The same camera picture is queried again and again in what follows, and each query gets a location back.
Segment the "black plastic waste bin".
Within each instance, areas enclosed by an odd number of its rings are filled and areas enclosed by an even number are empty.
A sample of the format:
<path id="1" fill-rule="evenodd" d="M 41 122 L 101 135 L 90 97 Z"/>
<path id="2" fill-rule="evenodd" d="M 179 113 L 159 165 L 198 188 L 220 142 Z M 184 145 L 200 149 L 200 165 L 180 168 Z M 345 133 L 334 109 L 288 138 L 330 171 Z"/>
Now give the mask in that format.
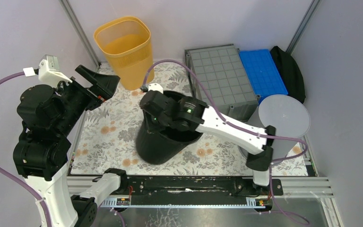
<path id="1" fill-rule="evenodd" d="M 202 136 L 196 129 L 204 122 L 202 117 L 208 104 L 185 96 L 180 101 L 180 108 L 176 119 L 185 121 L 185 131 L 166 129 L 161 132 L 148 132 L 143 120 L 136 139 L 136 151 L 145 162 L 152 165 L 163 164 Z"/>

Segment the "grey plastic waste bin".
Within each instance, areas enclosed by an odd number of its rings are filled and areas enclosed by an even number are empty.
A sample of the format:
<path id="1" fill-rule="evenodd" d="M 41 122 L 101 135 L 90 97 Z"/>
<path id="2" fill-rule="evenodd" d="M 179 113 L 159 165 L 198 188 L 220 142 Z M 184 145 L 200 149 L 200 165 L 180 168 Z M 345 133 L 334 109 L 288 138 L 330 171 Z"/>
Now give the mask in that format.
<path id="1" fill-rule="evenodd" d="M 261 101 L 242 122 L 255 127 L 273 126 L 276 135 L 300 139 L 309 130 L 311 119 L 305 106 L 287 95 L 272 95 Z"/>

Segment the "blue plastic divided crate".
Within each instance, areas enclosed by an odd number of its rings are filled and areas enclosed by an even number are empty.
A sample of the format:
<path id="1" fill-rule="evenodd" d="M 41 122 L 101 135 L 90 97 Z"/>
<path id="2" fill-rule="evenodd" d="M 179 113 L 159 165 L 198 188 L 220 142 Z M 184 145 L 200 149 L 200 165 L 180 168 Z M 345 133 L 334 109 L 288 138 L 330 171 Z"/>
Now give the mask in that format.
<path id="1" fill-rule="evenodd" d="M 239 56 L 259 103 L 272 95 L 288 94 L 268 49 L 240 51 Z"/>

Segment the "large grey plastic crate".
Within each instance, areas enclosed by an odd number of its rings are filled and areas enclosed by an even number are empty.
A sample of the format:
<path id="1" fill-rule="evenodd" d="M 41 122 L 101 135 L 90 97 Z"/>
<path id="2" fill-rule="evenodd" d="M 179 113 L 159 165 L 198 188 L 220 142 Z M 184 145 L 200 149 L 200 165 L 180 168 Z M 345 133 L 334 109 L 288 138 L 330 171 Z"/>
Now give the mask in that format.
<path id="1" fill-rule="evenodd" d="M 190 48 L 184 51 L 185 63 L 196 76 L 188 73 L 191 94 L 207 104 L 204 91 L 212 97 L 219 111 L 242 121 L 250 117 L 259 99 L 249 82 L 239 49 L 234 44 Z"/>

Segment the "yellow slatted waste bin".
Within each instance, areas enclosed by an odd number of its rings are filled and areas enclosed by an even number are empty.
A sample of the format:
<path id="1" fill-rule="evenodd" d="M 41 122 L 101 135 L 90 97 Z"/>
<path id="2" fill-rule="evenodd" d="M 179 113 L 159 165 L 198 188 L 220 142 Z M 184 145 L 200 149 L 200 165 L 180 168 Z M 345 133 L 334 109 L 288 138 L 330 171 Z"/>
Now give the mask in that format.
<path id="1" fill-rule="evenodd" d="M 94 40 L 126 90 L 143 85 L 154 60 L 151 32 L 139 18 L 110 21 L 95 30 Z"/>

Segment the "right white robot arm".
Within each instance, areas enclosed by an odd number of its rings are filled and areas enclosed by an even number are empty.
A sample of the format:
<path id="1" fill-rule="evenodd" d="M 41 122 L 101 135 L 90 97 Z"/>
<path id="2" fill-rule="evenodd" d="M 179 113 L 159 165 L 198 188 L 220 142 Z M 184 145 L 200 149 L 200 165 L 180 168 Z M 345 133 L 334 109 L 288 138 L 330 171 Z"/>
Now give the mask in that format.
<path id="1" fill-rule="evenodd" d="M 167 162 L 206 133 L 246 150 L 245 165 L 252 170 L 254 192 L 263 195 L 270 190 L 275 127 L 248 125 L 199 99 L 171 91 L 150 90 L 142 97 L 139 107 L 144 120 L 137 136 L 136 150 L 147 163 L 160 165 Z"/>

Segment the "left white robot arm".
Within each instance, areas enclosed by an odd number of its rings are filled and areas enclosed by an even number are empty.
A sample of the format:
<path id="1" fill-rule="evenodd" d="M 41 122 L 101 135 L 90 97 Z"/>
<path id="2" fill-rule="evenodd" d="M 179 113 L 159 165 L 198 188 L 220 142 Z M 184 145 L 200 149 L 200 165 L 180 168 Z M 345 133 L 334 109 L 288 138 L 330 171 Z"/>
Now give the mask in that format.
<path id="1" fill-rule="evenodd" d="M 47 65 L 40 65 L 40 84 L 20 97 L 17 113 L 23 131 L 13 152 L 19 175 L 36 196 L 44 227 L 89 227 L 98 206 L 111 194 L 128 188 L 124 170 L 109 168 L 82 193 L 71 195 L 68 188 L 68 135 L 85 111 L 111 99 L 120 78 L 93 72 L 83 65 L 76 72 L 91 83 L 83 87 Z"/>

